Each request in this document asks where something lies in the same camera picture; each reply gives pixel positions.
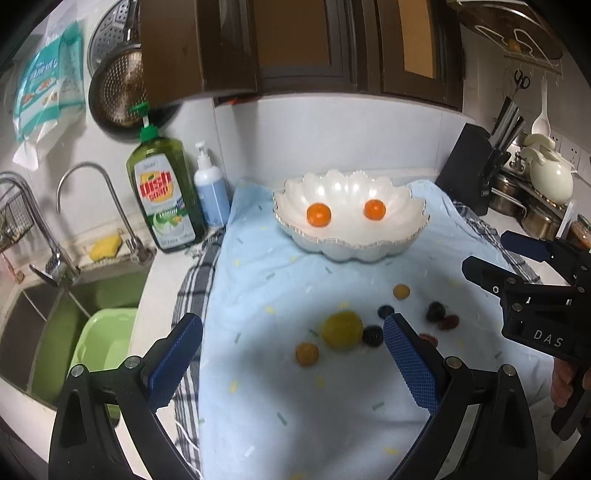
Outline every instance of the dish soap label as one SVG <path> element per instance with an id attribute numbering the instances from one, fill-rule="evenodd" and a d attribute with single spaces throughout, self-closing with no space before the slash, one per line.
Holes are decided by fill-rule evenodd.
<path id="1" fill-rule="evenodd" d="M 135 184 L 148 224 L 161 248 L 195 240 L 177 177 L 166 155 L 154 155 L 134 167 Z"/>

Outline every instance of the blue gripper pad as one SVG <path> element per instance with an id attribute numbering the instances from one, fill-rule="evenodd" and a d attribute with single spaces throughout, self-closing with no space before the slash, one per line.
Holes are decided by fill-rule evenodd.
<path id="1" fill-rule="evenodd" d="M 152 349 L 156 357 L 160 358 L 155 365 L 148 366 L 151 372 L 143 379 L 147 389 L 146 401 L 150 410 L 156 411 L 169 404 L 202 340 L 201 318 L 194 313 L 186 313 L 169 336 L 156 341 L 148 351 L 144 359 L 149 357 Z M 166 351 L 160 352 L 159 342 L 171 342 L 171 344 Z"/>
<path id="2" fill-rule="evenodd" d="M 531 258 L 536 262 L 547 262 L 552 257 L 544 242 L 520 233 L 509 231 L 503 233 L 501 245 L 511 252 Z"/>
<path id="3" fill-rule="evenodd" d="M 384 342 L 416 404 L 433 415 L 440 402 L 435 376 L 400 329 L 394 315 L 384 320 Z"/>

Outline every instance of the dish soap bottle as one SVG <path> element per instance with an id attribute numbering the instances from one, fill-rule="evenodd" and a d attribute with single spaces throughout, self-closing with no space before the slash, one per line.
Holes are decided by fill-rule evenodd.
<path id="1" fill-rule="evenodd" d="M 212 165 L 212 159 L 207 154 L 205 142 L 200 142 L 195 146 L 199 149 L 197 158 L 199 169 L 195 172 L 193 181 L 205 221 L 209 226 L 223 226 L 230 217 L 230 202 L 222 171 Z"/>
<path id="2" fill-rule="evenodd" d="M 165 253 L 200 242 L 206 228 L 183 144 L 159 136 L 148 119 L 147 103 L 133 110 L 144 117 L 144 126 L 141 145 L 127 161 L 127 174 L 154 242 Z"/>

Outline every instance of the faucet handle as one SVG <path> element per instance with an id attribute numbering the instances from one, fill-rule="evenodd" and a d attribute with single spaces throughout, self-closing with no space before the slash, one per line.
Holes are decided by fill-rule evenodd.
<path id="1" fill-rule="evenodd" d="M 125 244 L 131 252 L 132 259 L 139 265 L 144 265 L 152 260 L 154 253 L 149 248 L 146 248 L 137 236 L 127 239 Z"/>
<path id="2" fill-rule="evenodd" d="M 53 254 L 45 265 L 45 270 L 29 264 L 29 268 L 35 272 L 42 280 L 54 287 L 59 287 L 68 271 L 68 265 L 61 259 L 59 253 Z"/>

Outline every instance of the white ladle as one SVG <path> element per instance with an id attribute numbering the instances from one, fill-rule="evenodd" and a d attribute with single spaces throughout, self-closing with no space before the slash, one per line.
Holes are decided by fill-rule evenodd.
<path id="1" fill-rule="evenodd" d="M 535 119 L 531 126 L 533 134 L 542 134 L 546 137 L 550 136 L 550 120 L 548 120 L 548 81 L 546 77 L 542 77 L 542 113 Z"/>

